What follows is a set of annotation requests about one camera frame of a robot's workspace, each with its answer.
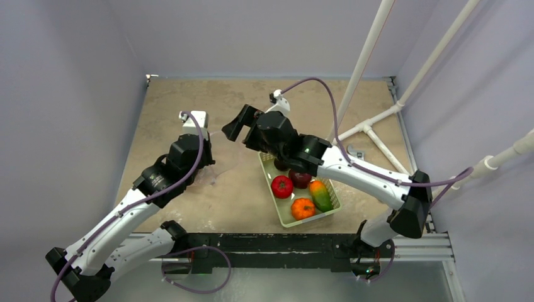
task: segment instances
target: cable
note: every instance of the cable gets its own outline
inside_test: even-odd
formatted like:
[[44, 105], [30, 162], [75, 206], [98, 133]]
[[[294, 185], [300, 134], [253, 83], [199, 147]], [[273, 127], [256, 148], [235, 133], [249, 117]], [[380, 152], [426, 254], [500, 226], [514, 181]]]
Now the cable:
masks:
[[[332, 103], [332, 110], [334, 112], [334, 125], [337, 125], [338, 124], [338, 114], [337, 114], [337, 110], [336, 110], [336, 102], [334, 100], [334, 96], [332, 95], [332, 91], [330, 90], [328, 85], [323, 80], [321, 80], [320, 78], [318, 78], [318, 77], [308, 77], [306, 79], [302, 79], [302, 80], [292, 84], [291, 86], [287, 87], [286, 89], [282, 90], [281, 93], [284, 94], [284, 93], [288, 92], [289, 90], [291, 90], [291, 89], [297, 87], [298, 85], [301, 85], [302, 83], [307, 82], [307, 81], [317, 81], [317, 82], [321, 83], [324, 86], [324, 88], [328, 92], [328, 96], [330, 97], [330, 102]], [[381, 179], [383, 179], [385, 181], [393, 182], [393, 183], [398, 184], [400, 186], [409, 186], [409, 187], [446, 186], [443, 189], [443, 191], [441, 193], [439, 193], [439, 195], [437, 195], [436, 198], [434, 199], [434, 201], [430, 204], [430, 208], [432, 208], [433, 206], [436, 205], [436, 203], [445, 195], [445, 193], [453, 186], [453, 184], [455, 182], [461, 181], [462, 179], [466, 178], [467, 176], [469, 176], [469, 174], [471, 174], [473, 172], [473, 167], [468, 167], [467, 169], [462, 171], [462, 173], [458, 174], [456, 177], [454, 177], [452, 179], [449, 179], [447, 181], [425, 182], [425, 183], [413, 183], [413, 182], [399, 181], [399, 180], [394, 179], [392, 177], [389, 177], [389, 176], [383, 175], [381, 173], [375, 172], [375, 171], [373, 171], [371, 169], [367, 169], [366, 167], [358, 165], [356, 162], [353, 162], [350, 159], [350, 157], [347, 154], [347, 152], [345, 151], [345, 147], [341, 143], [341, 140], [339, 139], [338, 128], [337, 127], [334, 127], [334, 138], [336, 139], [336, 142], [338, 143], [338, 146], [339, 146], [339, 150], [341, 151], [341, 154], [343, 155], [345, 160], [347, 162], [349, 162], [353, 167], [355, 167], [355, 168], [357, 168], [357, 169], [359, 169], [359, 170], [361, 170], [363, 172], [366, 172], [366, 173], [369, 173], [369, 174], [371, 174], [373, 176], [379, 177], [379, 178], [381, 178]], [[389, 263], [387, 264], [386, 268], [376, 278], [374, 278], [372, 281], [371, 280], [367, 280], [367, 282], [375, 282], [375, 281], [379, 280], [391, 268], [391, 265], [393, 264], [393, 258], [395, 257], [395, 245], [393, 244], [393, 240], [390, 240], [390, 241], [391, 241], [391, 247], [392, 247], [392, 254], [391, 254], [391, 259], [389, 260]]]
[[[328, 92], [328, 96], [330, 97], [330, 101], [332, 102], [332, 110], [334, 111], [334, 124], [337, 125], [338, 124], [338, 116], [336, 114], [336, 102], [334, 100], [334, 96], [332, 95], [332, 91], [330, 91], [330, 88], [328, 87], [328, 85], [323, 80], [321, 80], [320, 78], [318, 78], [318, 77], [308, 77], [306, 79], [298, 81], [298, 82], [294, 83], [293, 85], [287, 87], [286, 89], [282, 90], [281, 93], [284, 94], [287, 91], [289, 91], [289, 90], [291, 90], [291, 89], [297, 87], [298, 85], [300, 85], [300, 84], [302, 84], [304, 82], [307, 82], [307, 81], [317, 81], [317, 82], [321, 83], [324, 86], [324, 88]], [[445, 186], [445, 185], [449, 185], [449, 184], [454, 184], [457, 181], [461, 181], [462, 179], [464, 179], [467, 176], [469, 176], [469, 174], [471, 174], [471, 172], [473, 172], [473, 167], [469, 167], [469, 168], [465, 169], [462, 173], [460, 173], [457, 177], [454, 177], [454, 178], [446, 180], [446, 181], [425, 182], [425, 183], [413, 183], [413, 182], [400, 181], [398, 179], [394, 179], [392, 177], [389, 177], [389, 176], [383, 175], [381, 173], [375, 172], [375, 171], [373, 171], [371, 169], [367, 169], [366, 167], [363, 167], [361, 165], [358, 165], [356, 162], [353, 162], [349, 158], [349, 155], [347, 154], [347, 151], [345, 151], [345, 148], [343, 147], [343, 144], [341, 143], [341, 140], [339, 139], [338, 128], [337, 127], [334, 127], [334, 133], [335, 133], [334, 137], [336, 139], [336, 142], [338, 143], [339, 150], [341, 151], [341, 154], [343, 155], [345, 160], [347, 162], [349, 162], [353, 167], [355, 167], [355, 168], [357, 168], [357, 169], [359, 169], [359, 170], [361, 170], [363, 172], [369, 173], [369, 174], [371, 174], [373, 176], [379, 177], [379, 178], [381, 178], [381, 179], [383, 179], [385, 181], [389, 181], [389, 182], [393, 182], [395, 184], [398, 184], [400, 186], [409, 186], [409, 187]]]
[[188, 252], [193, 252], [195, 250], [200, 250], [200, 249], [214, 250], [214, 251], [220, 253], [222, 255], [222, 257], [224, 257], [224, 260], [226, 260], [226, 263], [228, 264], [228, 275], [226, 275], [226, 279], [224, 280], [224, 282], [221, 285], [217, 286], [214, 289], [210, 289], [208, 291], [202, 291], [202, 290], [199, 290], [199, 289], [188, 288], [188, 287], [186, 287], [184, 285], [181, 285], [179, 283], [174, 282], [173, 280], [170, 280], [167, 277], [167, 275], [165, 275], [165, 270], [163, 269], [163, 264], [161, 264], [161, 274], [163, 275], [163, 280], [167, 281], [168, 283], [170, 283], [170, 284], [172, 284], [172, 285], [174, 285], [174, 286], [176, 286], [178, 288], [185, 289], [186, 291], [189, 291], [189, 292], [194, 293], [194, 294], [212, 294], [212, 293], [218, 291], [219, 289], [223, 288], [228, 283], [228, 281], [230, 280], [230, 275], [232, 274], [232, 268], [230, 266], [230, 259], [220, 249], [218, 249], [216, 247], [210, 247], [210, 246], [193, 247], [193, 248], [188, 249], [188, 250], [182, 250], [180, 252], [170, 253], [170, 254], [167, 254], [166, 256], [169, 256], [169, 257], [170, 256], [177, 256], [177, 255], [185, 254], [185, 253], [188, 253]]
[[391, 258], [389, 259], [387, 266], [385, 267], [383, 271], [380, 272], [380, 274], [378, 274], [376, 278], [366, 280], [367, 282], [377, 282], [380, 278], [382, 278], [389, 271], [389, 269], [393, 265], [393, 259], [395, 258], [395, 244], [393, 243], [393, 239], [390, 239], [389, 242], [391, 244]]
[[126, 207], [124, 209], [118, 211], [117, 216], [111, 217], [108, 221], [103, 223], [85, 242], [76, 250], [76, 254], [73, 255], [65, 264], [65, 266], [61, 269], [59, 274], [57, 275], [57, 278], [54, 281], [54, 284], [52, 285], [52, 290], [50, 292], [50, 301], [56, 302], [55, 300], [55, 292], [57, 291], [57, 287], [59, 286], [59, 283], [61, 282], [61, 279], [63, 278], [65, 272], [68, 270], [68, 268], [72, 265], [72, 263], [82, 254], [82, 252], [87, 248], [87, 246], [98, 236], [100, 233], [102, 233], [103, 230], [105, 230], [109, 225], [111, 225], [118, 217], [122, 216], [125, 212], [127, 212], [129, 209], [134, 208], [142, 203], [146, 203], [148, 201], [152, 201], [153, 199], [156, 199], [164, 194], [167, 194], [173, 189], [176, 189], [178, 186], [182, 185], [193, 173], [196, 171], [196, 168], [198, 167], [198, 164], [200, 163], [200, 160], [202, 158], [203, 148], [204, 148], [204, 137], [202, 135], [202, 129], [200, 129], [200, 125], [198, 124], [195, 117], [191, 114], [189, 111], [182, 111], [182, 115], [187, 115], [193, 123], [195, 124], [196, 130], [198, 132], [198, 154], [196, 155], [195, 162], [193, 163], [193, 166], [185, 174], [184, 177], [182, 177], [179, 181], [175, 182], [172, 186], [167, 187], [166, 189], [159, 191], [153, 195], [147, 196], [141, 200], [138, 200]]

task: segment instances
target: tomato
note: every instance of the tomato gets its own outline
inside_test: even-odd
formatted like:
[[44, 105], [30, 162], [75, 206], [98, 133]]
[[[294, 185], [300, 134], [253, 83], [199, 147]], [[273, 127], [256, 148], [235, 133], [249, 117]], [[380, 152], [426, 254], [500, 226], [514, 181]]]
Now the tomato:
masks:
[[315, 215], [315, 206], [309, 198], [297, 198], [291, 205], [291, 215], [296, 220], [303, 220]]
[[276, 176], [271, 182], [271, 190], [277, 198], [288, 198], [293, 193], [293, 183], [287, 176]]

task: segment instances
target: orange pumpkin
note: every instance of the orange pumpkin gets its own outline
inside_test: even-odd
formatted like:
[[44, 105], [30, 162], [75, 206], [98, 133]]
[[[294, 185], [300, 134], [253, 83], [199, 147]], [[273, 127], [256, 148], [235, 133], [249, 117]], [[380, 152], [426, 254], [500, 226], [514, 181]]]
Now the orange pumpkin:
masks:
[[295, 199], [291, 205], [291, 215], [296, 220], [303, 220], [315, 215], [314, 202], [309, 198]]

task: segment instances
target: fake fruit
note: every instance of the fake fruit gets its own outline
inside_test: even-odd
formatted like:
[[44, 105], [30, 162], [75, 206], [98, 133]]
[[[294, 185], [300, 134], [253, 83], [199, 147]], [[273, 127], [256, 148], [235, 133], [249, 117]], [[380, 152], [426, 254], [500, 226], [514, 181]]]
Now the fake fruit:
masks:
[[271, 182], [271, 190], [277, 198], [288, 198], [293, 193], [293, 183], [287, 176], [276, 176]]
[[289, 170], [289, 179], [291, 179], [295, 188], [305, 189], [308, 187], [310, 181], [312, 181], [312, 176], [306, 173], [298, 173], [291, 169]]
[[334, 209], [330, 194], [328, 194], [328, 189], [326, 189], [326, 186], [321, 181], [312, 181], [310, 184], [310, 194], [314, 200], [314, 205], [319, 211], [327, 212]]
[[296, 220], [303, 220], [315, 215], [314, 203], [309, 198], [297, 198], [291, 205], [291, 215]]
[[278, 159], [275, 159], [275, 167], [276, 167], [279, 171], [287, 171], [287, 169], [289, 169], [289, 168], [287, 167], [287, 165], [284, 164], [283, 161], [278, 160]]

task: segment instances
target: white wall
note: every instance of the white wall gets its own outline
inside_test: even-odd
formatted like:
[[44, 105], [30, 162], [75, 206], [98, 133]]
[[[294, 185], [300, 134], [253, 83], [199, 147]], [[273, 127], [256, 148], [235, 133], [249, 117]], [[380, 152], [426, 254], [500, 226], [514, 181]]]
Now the white wall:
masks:
[[[465, 0], [440, 1], [399, 72], [401, 91]], [[449, 178], [534, 128], [534, 1], [483, 0], [403, 111], [420, 169]], [[534, 155], [451, 193], [433, 211], [449, 231], [467, 301], [531, 301]]]
[[115, 200], [146, 78], [110, 11], [0, 2], [2, 301], [46, 301], [55, 274], [45, 254]]
[[[351, 75], [379, 0], [110, 0], [153, 74]], [[397, 75], [437, 0], [398, 0], [364, 76]]]

